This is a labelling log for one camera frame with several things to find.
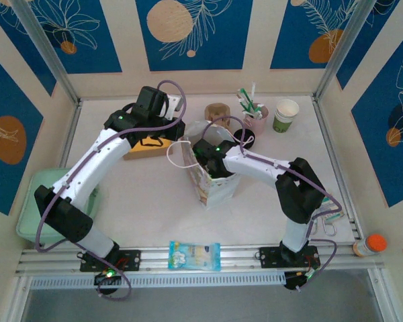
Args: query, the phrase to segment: blue wallpaper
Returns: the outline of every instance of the blue wallpaper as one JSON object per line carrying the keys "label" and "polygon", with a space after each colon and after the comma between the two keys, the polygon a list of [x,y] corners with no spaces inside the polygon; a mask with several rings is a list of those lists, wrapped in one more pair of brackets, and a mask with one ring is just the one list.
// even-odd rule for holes
{"label": "blue wallpaper", "polygon": [[361,28],[357,39],[355,39],[349,53],[347,54],[342,66],[337,72],[337,80],[342,89],[347,85],[349,79],[357,70],[358,65],[363,60],[370,46],[380,33],[385,22],[387,22],[393,10],[396,8],[400,0],[377,0],[375,6],[371,10],[366,23]]}
{"label": "blue wallpaper", "polygon": [[289,0],[270,68],[324,68],[357,3]]}
{"label": "blue wallpaper", "polygon": [[136,0],[149,69],[242,69],[252,0]]}
{"label": "blue wallpaper", "polygon": [[403,200],[403,42],[352,114],[391,207]]}
{"label": "blue wallpaper", "polygon": [[0,65],[0,212],[8,215],[43,117]]}
{"label": "blue wallpaper", "polygon": [[[69,74],[122,71],[99,0],[28,3]],[[12,9],[2,2],[0,25],[51,94],[53,76]]]}

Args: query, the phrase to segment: black bowl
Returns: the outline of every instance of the black bowl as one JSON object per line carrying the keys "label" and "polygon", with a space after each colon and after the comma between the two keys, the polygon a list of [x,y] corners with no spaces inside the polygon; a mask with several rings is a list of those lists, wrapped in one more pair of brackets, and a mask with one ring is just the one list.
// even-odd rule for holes
{"label": "black bowl", "polygon": [[[235,133],[234,133],[233,135],[234,135],[234,137],[235,137],[236,139],[238,139],[238,140],[240,141],[240,138],[242,137],[242,129],[238,129],[237,131],[235,131]],[[244,148],[247,149],[247,150],[249,150],[249,149],[254,145],[254,142],[255,142],[255,134],[254,134],[254,132],[252,132],[250,129],[244,129],[243,143],[245,143],[246,141],[248,141],[251,136],[254,137],[254,140],[253,140],[252,142],[249,142],[247,145],[244,146]]]}

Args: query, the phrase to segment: white table surface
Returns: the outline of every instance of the white table surface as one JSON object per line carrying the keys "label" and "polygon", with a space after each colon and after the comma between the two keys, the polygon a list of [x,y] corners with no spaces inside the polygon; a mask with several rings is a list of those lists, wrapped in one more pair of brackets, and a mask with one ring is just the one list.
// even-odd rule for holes
{"label": "white table surface", "polygon": [[[273,114],[280,99],[293,99],[300,113],[286,133],[272,130]],[[109,115],[135,101],[84,101],[67,166],[74,165],[97,138]],[[265,133],[256,139],[251,151],[280,160],[306,159],[327,191],[342,202],[339,186],[317,122],[310,97],[258,95],[270,111]],[[235,95],[189,95],[183,120],[204,119],[210,103],[230,106],[232,115],[242,117]],[[232,121],[232,129],[239,127]],[[171,158],[183,164],[180,145]],[[226,204],[206,211],[197,199],[186,170],[170,164],[165,156],[120,160],[100,182],[103,199],[95,218],[96,226],[122,247],[167,246],[181,242],[220,242],[223,245],[277,244],[285,231],[275,189],[242,177],[236,193]],[[335,223],[339,243],[354,241],[347,217]],[[322,226],[313,237],[326,237]]]}

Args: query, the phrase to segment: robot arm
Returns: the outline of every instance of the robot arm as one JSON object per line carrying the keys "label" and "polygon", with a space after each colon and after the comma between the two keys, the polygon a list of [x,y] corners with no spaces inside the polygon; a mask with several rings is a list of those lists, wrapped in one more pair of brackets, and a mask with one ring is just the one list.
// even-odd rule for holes
{"label": "robot arm", "polygon": [[[136,103],[112,113],[95,143],[75,166],[51,188],[39,186],[36,190],[34,196],[42,216],[55,194],[62,186],[66,187],[45,222],[71,242],[78,243],[100,258],[106,258],[112,264],[116,262],[118,244],[100,232],[94,226],[93,220],[83,212],[89,195],[108,170],[140,140],[148,136],[177,140],[183,135],[185,124],[180,121],[177,125],[163,131],[132,132],[116,137],[106,145],[103,145],[103,142],[125,129],[154,128],[170,124],[176,120],[173,118],[173,112],[180,110],[181,105],[180,97],[166,95],[152,87],[143,87]],[[82,163],[83,170],[77,172],[77,168]]]}
{"label": "robot arm", "polygon": [[[294,261],[295,254],[307,245],[309,222],[313,212],[321,206],[324,195],[309,184],[298,182],[297,177],[283,168],[291,168],[323,188],[309,163],[301,158],[293,162],[266,158],[247,150],[243,154],[236,143],[229,141],[212,146],[201,139],[194,145],[193,151],[199,163],[206,166],[214,178],[239,173],[276,187],[282,211],[288,218],[282,240],[285,246],[282,256],[290,262]],[[248,156],[267,160],[270,164]]]}

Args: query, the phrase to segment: paper cup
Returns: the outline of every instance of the paper cup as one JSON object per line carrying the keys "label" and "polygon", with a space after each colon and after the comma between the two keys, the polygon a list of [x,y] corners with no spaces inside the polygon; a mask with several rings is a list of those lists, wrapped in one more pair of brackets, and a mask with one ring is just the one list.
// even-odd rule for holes
{"label": "paper cup", "polygon": [[295,101],[283,99],[278,102],[273,120],[273,129],[278,133],[284,133],[296,118],[300,108]]}
{"label": "paper cup", "polygon": [[254,132],[255,137],[260,136],[264,132],[267,116],[269,115],[269,110],[266,106],[261,107],[261,115],[263,116],[262,119],[254,119],[249,115],[246,115],[243,119],[245,127]]}

